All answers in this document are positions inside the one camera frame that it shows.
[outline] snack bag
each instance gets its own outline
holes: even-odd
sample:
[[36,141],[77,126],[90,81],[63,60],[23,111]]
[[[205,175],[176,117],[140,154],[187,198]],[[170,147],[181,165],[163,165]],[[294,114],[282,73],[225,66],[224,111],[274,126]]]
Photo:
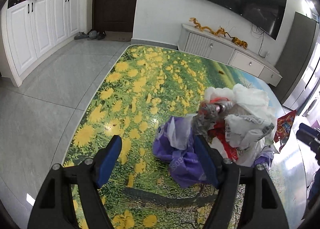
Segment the snack bag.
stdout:
[[274,138],[275,142],[289,137],[296,114],[297,110],[294,110],[287,113],[285,116],[278,118],[277,131]]

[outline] trash pile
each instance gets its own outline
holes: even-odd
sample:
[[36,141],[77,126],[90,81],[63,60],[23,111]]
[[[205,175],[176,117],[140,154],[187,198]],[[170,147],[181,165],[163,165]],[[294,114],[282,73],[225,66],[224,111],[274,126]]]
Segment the trash pile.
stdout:
[[259,89],[241,84],[236,84],[232,90],[209,87],[196,114],[171,116],[159,127],[153,154],[169,163],[170,175],[183,188],[206,183],[194,151],[194,135],[204,136],[209,146],[218,150],[223,158],[246,167],[263,164],[269,171],[274,153],[278,151],[273,141],[277,118],[274,108],[268,104],[267,93]]

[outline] sunflower print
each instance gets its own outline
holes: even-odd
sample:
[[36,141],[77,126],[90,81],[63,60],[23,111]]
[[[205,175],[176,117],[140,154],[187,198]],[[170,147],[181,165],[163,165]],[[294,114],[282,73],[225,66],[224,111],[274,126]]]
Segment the sunflower print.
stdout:
[[[130,46],[85,111],[64,167],[93,157],[113,135],[120,135],[123,145],[117,164],[99,190],[114,228],[201,229],[217,189],[210,185],[181,189],[170,176],[168,164],[153,156],[152,143],[157,128],[170,116],[197,111],[208,86],[232,88],[236,83],[248,83],[240,70],[210,59],[160,47]],[[240,189],[229,228],[237,225],[242,193]],[[77,186],[72,195],[79,226],[86,229]],[[176,198],[184,201],[177,203]]]

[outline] dragon figurine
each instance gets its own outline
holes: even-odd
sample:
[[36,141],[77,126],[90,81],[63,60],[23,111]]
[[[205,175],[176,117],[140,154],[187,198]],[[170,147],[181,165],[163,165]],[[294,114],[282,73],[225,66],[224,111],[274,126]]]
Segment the dragon figurine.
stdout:
[[192,17],[192,18],[189,19],[189,21],[190,21],[190,22],[193,22],[193,23],[195,24],[195,28],[198,28],[198,29],[201,30],[201,31],[207,29],[207,30],[209,30],[209,32],[210,32],[211,34],[213,34],[213,35],[219,36],[219,35],[221,34],[221,35],[223,35],[224,37],[226,37],[226,34],[228,34],[228,36],[232,39],[231,41],[232,41],[235,45],[240,46],[240,47],[242,46],[242,47],[244,47],[245,49],[247,49],[247,47],[248,47],[247,42],[240,40],[238,37],[231,37],[230,34],[227,33],[227,32],[225,31],[225,29],[222,28],[221,26],[220,26],[219,29],[215,32],[215,31],[213,31],[213,30],[212,30],[210,27],[208,27],[208,26],[201,26],[201,24],[200,24],[199,22],[197,22],[197,19],[196,19],[196,18],[193,18],[193,17]]
[[195,24],[195,27],[198,28],[199,30],[203,31],[205,29],[209,30],[209,32],[213,35],[219,36],[220,34],[224,35],[226,37],[227,32],[225,31],[224,28],[222,28],[220,26],[220,28],[215,32],[213,31],[210,27],[208,26],[201,26],[201,24],[199,22],[197,22],[196,18],[190,18],[189,19],[190,22],[193,22]]
[[248,47],[248,43],[247,43],[247,42],[240,40],[238,37],[231,37],[229,33],[227,33],[227,34],[228,34],[228,36],[229,36],[230,38],[232,38],[231,41],[232,41],[235,45],[240,46],[240,47],[242,46],[243,48],[247,49],[247,47]]

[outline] screw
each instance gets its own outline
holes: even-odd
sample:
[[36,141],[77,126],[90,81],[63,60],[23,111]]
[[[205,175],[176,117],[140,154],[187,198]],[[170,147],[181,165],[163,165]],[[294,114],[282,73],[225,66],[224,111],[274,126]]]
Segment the screw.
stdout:
[[53,170],[58,170],[60,168],[60,164],[59,163],[56,163],[52,166],[52,169]]
[[92,158],[87,158],[87,159],[84,160],[84,163],[85,163],[86,165],[90,165],[90,164],[93,163],[93,159],[92,159]]
[[258,164],[256,167],[258,170],[264,170],[264,166],[262,164]]
[[229,158],[224,158],[223,162],[226,163],[226,164],[231,164],[232,160],[230,160]]

